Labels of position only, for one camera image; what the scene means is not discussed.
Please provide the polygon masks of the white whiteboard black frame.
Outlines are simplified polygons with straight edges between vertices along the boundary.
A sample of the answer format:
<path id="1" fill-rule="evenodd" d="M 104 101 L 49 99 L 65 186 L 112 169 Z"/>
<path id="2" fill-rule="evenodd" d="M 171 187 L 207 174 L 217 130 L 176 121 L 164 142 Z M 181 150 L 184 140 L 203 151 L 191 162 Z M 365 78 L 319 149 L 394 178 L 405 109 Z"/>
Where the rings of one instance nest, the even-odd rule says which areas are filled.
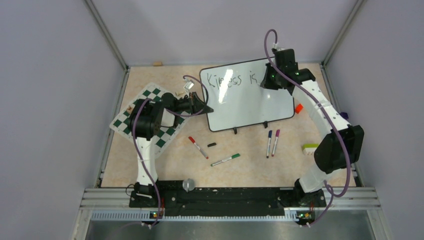
<path id="1" fill-rule="evenodd" d="M 203 95 L 213 109 L 207 122 L 211 132 L 285 120 L 295 115 L 293 97 L 285 89 L 260 86 L 267 58 L 203 68 Z"/>

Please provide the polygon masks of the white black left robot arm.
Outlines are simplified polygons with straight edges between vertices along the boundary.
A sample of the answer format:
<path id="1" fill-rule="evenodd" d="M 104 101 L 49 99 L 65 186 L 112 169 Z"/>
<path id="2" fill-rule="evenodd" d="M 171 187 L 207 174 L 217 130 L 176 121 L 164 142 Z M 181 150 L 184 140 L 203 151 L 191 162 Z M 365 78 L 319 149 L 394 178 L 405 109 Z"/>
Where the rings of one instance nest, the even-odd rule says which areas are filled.
<path id="1" fill-rule="evenodd" d="M 128 125 L 137 152 L 137 178 L 133 193 L 141 197 L 147 206 L 156 206 L 161 198 L 156 185 L 158 175 L 155 167 L 155 146 L 161 128 L 175 129 L 179 112 L 196 116 L 213 111 L 196 92 L 190 92 L 182 98 L 166 92 L 158 101 L 148 98 L 136 101 Z"/>

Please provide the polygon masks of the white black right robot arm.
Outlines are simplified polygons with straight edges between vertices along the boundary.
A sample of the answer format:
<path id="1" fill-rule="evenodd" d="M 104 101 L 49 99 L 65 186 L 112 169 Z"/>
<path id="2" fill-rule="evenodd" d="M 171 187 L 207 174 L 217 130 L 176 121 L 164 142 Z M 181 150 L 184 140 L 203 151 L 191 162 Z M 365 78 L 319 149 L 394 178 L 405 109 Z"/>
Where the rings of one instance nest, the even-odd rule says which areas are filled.
<path id="1" fill-rule="evenodd" d="M 307 206 L 328 181 L 345 169 L 345 185 L 336 198 L 342 197 L 350 185 L 352 164 L 359 159 L 364 130 L 352 125 L 336 111 L 320 89 L 312 72 L 300 69 L 293 49 L 273 47 L 274 58 L 268 59 L 264 78 L 260 84 L 269 90 L 286 90 L 308 113 L 319 131 L 321 142 L 313 153 L 314 164 L 295 182 L 293 200 Z"/>

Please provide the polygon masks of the red capped marker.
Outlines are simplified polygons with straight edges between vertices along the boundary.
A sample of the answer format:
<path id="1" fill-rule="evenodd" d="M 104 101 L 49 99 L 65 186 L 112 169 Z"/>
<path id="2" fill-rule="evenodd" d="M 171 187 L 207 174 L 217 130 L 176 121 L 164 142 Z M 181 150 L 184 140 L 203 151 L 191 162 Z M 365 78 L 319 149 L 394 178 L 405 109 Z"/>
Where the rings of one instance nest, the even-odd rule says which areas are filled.
<path id="1" fill-rule="evenodd" d="M 206 154 L 206 152 L 197 144 L 197 142 L 195 141 L 195 139 L 191 136 L 188 137 L 188 139 L 195 145 L 195 147 L 199 150 L 199 152 L 206 158 L 208 159 L 209 156 Z"/>

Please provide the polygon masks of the red block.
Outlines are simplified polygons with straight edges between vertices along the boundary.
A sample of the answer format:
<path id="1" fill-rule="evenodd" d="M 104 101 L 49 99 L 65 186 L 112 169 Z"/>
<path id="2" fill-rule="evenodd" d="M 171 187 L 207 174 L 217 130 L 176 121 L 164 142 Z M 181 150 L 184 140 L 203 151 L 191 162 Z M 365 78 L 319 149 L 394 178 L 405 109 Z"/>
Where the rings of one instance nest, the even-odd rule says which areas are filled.
<path id="1" fill-rule="evenodd" d="M 299 114 L 302 110 L 303 110 L 303 105 L 302 104 L 298 104 L 295 108 L 294 108 L 294 112 L 296 113 L 296 114 Z"/>

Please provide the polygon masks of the green white chess mat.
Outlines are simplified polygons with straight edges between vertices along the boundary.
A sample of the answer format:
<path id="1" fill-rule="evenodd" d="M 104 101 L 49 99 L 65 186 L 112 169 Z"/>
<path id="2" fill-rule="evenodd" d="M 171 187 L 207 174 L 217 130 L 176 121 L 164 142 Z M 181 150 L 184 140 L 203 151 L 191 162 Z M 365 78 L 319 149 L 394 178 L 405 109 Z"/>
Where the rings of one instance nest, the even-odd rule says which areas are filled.
<path id="1" fill-rule="evenodd" d="M 132 133 L 136 113 L 128 113 L 127 108 L 131 106 L 135 112 L 138 112 L 144 100 L 146 98 L 150 99 L 137 119 L 135 133 L 143 137 L 148 134 L 148 136 L 151 137 L 150 140 L 154 144 L 155 157 L 160 157 L 181 132 L 183 127 L 189 122 L 187 117 L 176 116 L 176 127 L 159 126 L 158 117 L 154 116 L 159 108 L 154 107 L 154 105 L 155 102 L 159 102 L 163 94 L 167 92 L 168 90 L 160 85 L 153 82 L 148 83 L 112 120 L 109 127 L 126 140 L 133 143 Z"/>

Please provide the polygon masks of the pink capped marker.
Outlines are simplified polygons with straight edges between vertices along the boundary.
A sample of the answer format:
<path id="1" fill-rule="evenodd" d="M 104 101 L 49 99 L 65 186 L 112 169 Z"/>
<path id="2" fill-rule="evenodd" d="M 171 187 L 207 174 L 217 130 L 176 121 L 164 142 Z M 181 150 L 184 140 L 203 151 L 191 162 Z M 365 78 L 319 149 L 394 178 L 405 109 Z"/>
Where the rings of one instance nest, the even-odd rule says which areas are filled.
<path id="1" fill-rule="evenodd" d="M 280 131 L 281 131 L 280 129 L 277 129 L 277 130 L 276 130 L 276 133 L 275 133 L 275 139 L 274 139 L 273 149 L 272 149 L 272 152 L 271 152 L 271 156 L 272 156 L 272 157 L 274 157 L 274 156 L 275 156 L 275 153 L 276 153 L 276 149 L 277 149 L 277 146 L 278 146 L 278 140 L 279 140 Z"/>

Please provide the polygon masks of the blue capped marker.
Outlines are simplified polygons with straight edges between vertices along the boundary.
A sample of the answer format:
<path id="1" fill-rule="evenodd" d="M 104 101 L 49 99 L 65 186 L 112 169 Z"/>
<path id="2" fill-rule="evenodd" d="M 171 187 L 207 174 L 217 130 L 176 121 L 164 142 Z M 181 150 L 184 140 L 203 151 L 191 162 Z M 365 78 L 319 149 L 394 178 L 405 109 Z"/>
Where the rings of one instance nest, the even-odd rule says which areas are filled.
<path id="1" fill-rule="evenodd" d="M 272 130 L 268 131 L 268 141 L 267 141 L 267 149 L 266 149 L 266 158 L 267 159 L 270 157 L 272 132 L 273 132 Z"/>

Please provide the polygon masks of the small wooden block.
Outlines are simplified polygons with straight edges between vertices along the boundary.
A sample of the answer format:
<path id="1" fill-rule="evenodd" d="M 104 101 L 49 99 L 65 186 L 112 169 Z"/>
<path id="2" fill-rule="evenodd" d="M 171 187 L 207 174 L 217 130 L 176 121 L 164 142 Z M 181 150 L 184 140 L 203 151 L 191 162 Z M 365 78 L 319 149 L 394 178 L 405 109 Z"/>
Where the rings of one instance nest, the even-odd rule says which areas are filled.
<path id="1" fill-rule="evenodd" d="M 155 62 L 152 63 L 152 65 L 154 67 L 160 67 L 160 66 L 163 66 L 163 62 L 162 61 L 155 61 Z"/>

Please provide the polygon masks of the green capped marker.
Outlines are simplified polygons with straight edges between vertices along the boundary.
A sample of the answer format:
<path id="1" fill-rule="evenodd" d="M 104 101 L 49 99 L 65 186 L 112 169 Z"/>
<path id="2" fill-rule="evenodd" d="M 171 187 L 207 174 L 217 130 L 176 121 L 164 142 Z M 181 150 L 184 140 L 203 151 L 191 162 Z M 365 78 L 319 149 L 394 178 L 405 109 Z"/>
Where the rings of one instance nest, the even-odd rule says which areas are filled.
<path id="1" fill-rule="evenodd" d="M 231 155 L 231 156 L 229 156 L 229 157 L 227 157 L 227 158 L 224 158 L 224 159 L 219 160 L 219 161 L 217 161 L 217 162 L 211 163 L 211 164 L 210 164 L 210 166 L 211 166 L 211 167 L 214 167 L 214 166 L 216 166 L 216 165 L 219 165 L 219 164 L 222 164 L 222 163 L 228 162 L 228 161 L 230 161 L 230 160 L 232 160 L 232 159 L 235 159 L 235 158 L 238 158 L 238 157 L 240 157 L 240 156 L 241 156 L 241 155 L 240 155 L 239 153 L 236 153 L 236 154 L 233 154 L 233 155 Z"/>

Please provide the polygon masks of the green white toy brick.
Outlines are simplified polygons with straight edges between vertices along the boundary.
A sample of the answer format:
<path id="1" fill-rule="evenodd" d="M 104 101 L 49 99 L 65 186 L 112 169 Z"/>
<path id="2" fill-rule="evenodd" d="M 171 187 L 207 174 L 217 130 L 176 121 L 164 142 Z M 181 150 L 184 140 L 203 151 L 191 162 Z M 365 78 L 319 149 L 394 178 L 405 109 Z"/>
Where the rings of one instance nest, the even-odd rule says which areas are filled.
<path id="1" fill-rule="evenodd" d="M 318 143 L 306 143 L 301 146 L 301 150 L 304 155 L 313 155 L 318 146 Z"/>

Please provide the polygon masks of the purple block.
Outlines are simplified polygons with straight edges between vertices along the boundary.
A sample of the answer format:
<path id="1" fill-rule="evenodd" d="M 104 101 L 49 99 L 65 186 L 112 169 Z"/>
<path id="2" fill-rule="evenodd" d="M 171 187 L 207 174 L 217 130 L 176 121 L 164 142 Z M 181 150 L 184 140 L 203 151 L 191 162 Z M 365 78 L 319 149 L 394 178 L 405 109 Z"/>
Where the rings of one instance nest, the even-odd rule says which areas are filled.
<path id="1" fill-rule="evenodd" d="M 349 119 L 349 115 L 348 115 L 348 113 L 346 113 L 346 112 L 340 112 L 339 114 L 340 114 L 340 116 L 341 116 L 342 118 L 344 118 L 345 120 L 348 120 L 348 119 Z"/>

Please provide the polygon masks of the aluminium frame rail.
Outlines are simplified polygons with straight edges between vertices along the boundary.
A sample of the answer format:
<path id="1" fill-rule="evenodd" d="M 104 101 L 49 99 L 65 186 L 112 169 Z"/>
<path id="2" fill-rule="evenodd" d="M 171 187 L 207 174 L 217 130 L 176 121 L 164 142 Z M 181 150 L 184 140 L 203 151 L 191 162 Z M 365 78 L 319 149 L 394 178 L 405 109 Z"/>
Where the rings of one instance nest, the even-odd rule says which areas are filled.
<path id="1" fill-rule="evenodd" d="M 138 196 L 128 188 L 88 188 L 84 191 L 72 239 L 82 240 L 90 221 L 142 222 L 293 222 L 317 220 L 319 214 L 363 211 L 377 240 L 391 240 L 377 192 L 351 187 L 340 198 L 325 189 L 298 203 L 290 187 L 200 187 L 183 190 L 180 181 L 160 183 L 160 199 Z"/>

